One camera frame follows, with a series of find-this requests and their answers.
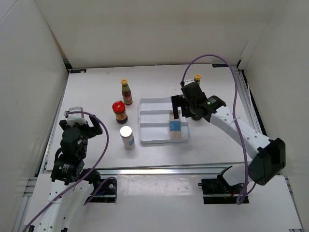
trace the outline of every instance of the brown bottle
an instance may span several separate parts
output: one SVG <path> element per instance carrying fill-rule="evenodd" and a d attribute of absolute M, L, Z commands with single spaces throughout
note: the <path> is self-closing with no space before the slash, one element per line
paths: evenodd
<path fill-rule="evenodd" d="M 200 80 L 201 80 L 201 74 L 195 74 L 195 76 L 194 76 L 194 81 L 196 82 L 196 83 L 198 83 L 198 85 L 199 85 L 199 82 L 200 82 Z M 195 121 L 199 121 L 200 119 L 201 119 L 201 117 L 199 117 L 199 116 L 193 116 L 193 117 L 191 117 L 193 120 L 195 120 Z"/>
<path fill-rule="evenodd" d="M 122 84 L 122 97 L 124 99 L 124 104 L 131 105 L 133 103 L 132 94 L 126 79 L 121 80 Z"/>

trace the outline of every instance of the plastic tray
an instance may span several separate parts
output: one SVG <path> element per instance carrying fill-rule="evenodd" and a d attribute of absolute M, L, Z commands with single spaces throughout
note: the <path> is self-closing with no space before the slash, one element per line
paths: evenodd
<path fill-rule="evenodd" d="M 172 103 L 170 98 L 142 98 L 140 100 L 141 144 L 181 143 L 189 140 L 188 122 L 185 117 L 181 117 L 181 114 L 181 138 L 170 138 L 169 112 L 171 110 Z"/>

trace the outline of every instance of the white enclosure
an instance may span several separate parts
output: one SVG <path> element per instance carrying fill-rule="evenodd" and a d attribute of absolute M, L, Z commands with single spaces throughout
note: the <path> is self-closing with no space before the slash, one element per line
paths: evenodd
<path fill-rule="evenodd" d="M 67 72 L 33 0 L 0 1 L 0 231 L 40 166 Z"/>
<path fill-rule="evenodd" d="M 236 65 L 278 0 L 36 2 L 71 65 L 93 68 L 186 64 L 204 53 Z"/>
<path fill-rule="evenodd" d="M 42 161 L 67 82 L 62 58 L 102 68 L 206 53 L 241 60 L 268 136 L 286 143 L 282 174 L 309 231 L 308 41 L 307 0 L 1 0 L 0 231 L 12 231 Z"/>

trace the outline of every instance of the black bracket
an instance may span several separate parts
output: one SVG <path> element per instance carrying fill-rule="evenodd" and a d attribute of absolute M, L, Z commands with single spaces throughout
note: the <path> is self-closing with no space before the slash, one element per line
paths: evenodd
<path fill-rule="evenodd" d="M 202 179 L 198 186 L 202 187 L 204 204 L 236 204 L 243 184 L 230 186 L 223 178 L 223 174 L 232 166 L 222 170 L 216 179 Z M 243 203 L 249 203 L 248 197 Z"/>
<path fill-rule="evenodd" d="M 249 177 L 259 185 L 265 185 L 285 167 L 285 143 L 280 138 L 271 140 L 249 165 Z"/>
<path fill-rule="evenodd" d="M 117 192 L 117 182 L 114 179 L 110 179 L 106 181 L 101 189 L 97 192 L 104 192 L 102 194 L 96 195 L 90 202 L 96 203 L 115 203 L 116 200 L 116 192 Z"/>
<path fill-rule="evenodd" d="M 178 119 L 178 107 L 182 109 L 183 117 L 202 117 L 210 122 L 212 114 L 218 108 L 226 106 L 225 102 L 217 96 L 207 98 L 196 82 L 191 82 L 181 88 L 183 94 L 171 97 L 174 119 Z"/>

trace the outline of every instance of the white table surface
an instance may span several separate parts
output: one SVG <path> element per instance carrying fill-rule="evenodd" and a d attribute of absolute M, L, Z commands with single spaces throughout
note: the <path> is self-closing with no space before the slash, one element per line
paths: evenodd
<path fill-rule="evenodd" d="M 283 176 L 257 185 L 249 204 L 203 204 L 200 175 L 118 175 L 116 203 L 82 207 L 74 232 L 288 232 L 300 229 Z M 51 178 L 40 174 L 25 219 L 47 203 Z M 35 221 L 37 228 L 40 218 Z"/>
<path fill-rule="evenodd" d="M 138 105 L 141 98 L 161 98 L 181 94 L 180 81 L 186 65 L 122 67 L 87 69 L 86 73 L 69 75 L 57 127 L 48 152 L 47 170 L 52 170 L 56 150 L 60 147 L 62 129 L 58 125 L 64 119 L 63 112 L 70 107 L 81 106 L 95 114 L 106 125 L 110 143 L 97 168 L 150 167 L 171 165 L 213 164 L 243 162 L 241 147 L 219 128 L 205 120 L 189 121 L 190 140 L 187 143 L 142 145 L 139 142 Z M 200 73 L 202 90 L 207 97 L 217 95 L 232 109 L 234 82 L 228 68 L 213 68 L 211 64 L 193 65 L 187 79 Z M 115 120 L 112 104 L 122 100 L 122 78 L 128 79 L 133 104 L 126 107 L 128 122 L 133 129 L 136 146 L 126 150 L 119 130 L 123 126 Z M 248 122 L 238 96 L 237 115 Z M 106 136 L 89 140 L 85 167 L 92 167 L 101 155 Z"/>

